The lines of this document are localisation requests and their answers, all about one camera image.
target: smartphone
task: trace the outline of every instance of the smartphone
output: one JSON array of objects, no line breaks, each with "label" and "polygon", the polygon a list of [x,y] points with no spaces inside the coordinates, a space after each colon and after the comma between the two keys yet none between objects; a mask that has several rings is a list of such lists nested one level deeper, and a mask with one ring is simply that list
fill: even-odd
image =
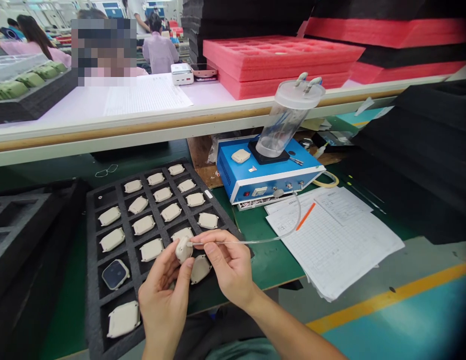
[{"label": "smartphone", "polygon": [[218,74],[218,71],[208,65],[208,64],[191,64],[190,65],[191,69],[193,69],[193,75],[197,78],[210,78]]}]

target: pink shirt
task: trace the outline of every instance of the pink shirt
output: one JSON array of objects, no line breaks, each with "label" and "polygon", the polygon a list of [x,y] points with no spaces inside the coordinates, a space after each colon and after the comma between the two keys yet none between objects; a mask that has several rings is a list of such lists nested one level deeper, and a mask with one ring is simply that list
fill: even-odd
[{"label": "pink shirt", "polygon": [[[129,77],[134,78],[138,76],[143,76],[143,75],[149,75],[146,70],[144,70],[142,67],[133,67],[129,70]],[[103,78],[103,77],[109,77],[110,75],[110,70],[105,69],[104,67],[92,67],[91,68],[91,76],[96,77],[96,78]]]},{"label": "pink shirt", "polygon": [[179,61],[174,44],[157,31],[144,39],[143,56],[151,64],[152,74],[170,73],[171,65]]},{"label": "pink shirt", "polygon": [[[40,46],[34,41],[2,41],[1,48],[8,55],[42,54],[43,52]],[[55,47],[50,47],[49,52],[51,53],[53,61],[63,63],[67,68],[71,67],[71,55],[62,52],[61,50],[56,49]]]}]

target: blue machine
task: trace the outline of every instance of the blue machine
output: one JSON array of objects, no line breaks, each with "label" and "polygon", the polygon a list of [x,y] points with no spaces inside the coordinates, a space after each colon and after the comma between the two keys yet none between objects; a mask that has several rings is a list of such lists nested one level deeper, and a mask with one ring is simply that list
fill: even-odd
[{"label": "blue machine", "polygon": [[232,160],[231,156],[240,149],[251,153],[248,148],[251,140],[248,137],[218,142],[216,165],[233,205],[270,198],[274,192],[278,195],[302,190],[325,171],[324,166],[296,140],[291,140],[285,150],[292,158],[302,161],[303,166],[292,160],[260,165],[253,155],[241,164]]}]

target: red foam tray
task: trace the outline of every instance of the red foam tray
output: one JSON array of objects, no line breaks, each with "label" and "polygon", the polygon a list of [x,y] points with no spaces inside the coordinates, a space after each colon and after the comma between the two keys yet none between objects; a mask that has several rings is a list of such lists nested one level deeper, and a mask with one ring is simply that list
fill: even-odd
[{"label": "red foam tray", "polygon": [[457,72],[466,61],[436,62],[430,64],[403,66],[385,69],[379,66],[355,62],[351,68],[351,80],[361,84],[382,83],[395,80],[422,78],[435,75],[449,75]]},{"label": "red foam tray", "polygon": [[287,79],[302,72],[348,72],[364,48],[288,36],[204,40],[203,55],[233,79]]},{"label": "red foam tray", "polygon": [[[296,79],[294,77],[278,78],[278,79],[268,79],[268,80],[258,80],[258,81],[237,81],[231,77],[227,72],[223,71],[216,64],[208,60],[208,64],[218,69],[218,80],[224,86],[224,88],[236,99],[253,99],[253,98],[262,98],[267,96],[273,96],[278,89],[280,83],[286,80]],[[307,80],[311,80],[315,77],[321,76],[323,78],[323,86],[327,89],[340,88],[346,80],[349,79],[351,73],[346,72],[337,72],[331,74],[317,74],[308,76]]]},{"label": "red foam tray", "polygon": [[466,42],[464,19],[412,21],[309,18],[305,34],[401,49]]}]

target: yellow floor line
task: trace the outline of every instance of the yellow floor line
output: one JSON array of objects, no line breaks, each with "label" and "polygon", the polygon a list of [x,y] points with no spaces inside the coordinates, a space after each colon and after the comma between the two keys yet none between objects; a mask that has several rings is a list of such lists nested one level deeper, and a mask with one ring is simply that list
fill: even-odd
[{"label": "yellow floor line", "polygon": [[396,292],[387,291],[359,304],[348,307],[331,315],[312,321],[306,326],[315,332],[322,334],[338,326],[344,325],[360,317],[372,314],[385,307],[394,305],[407,298],[425,292],[437,286],[466,275],[466,263],[447,268],[443,271],[423,277],[402,287],[396,288]]}]

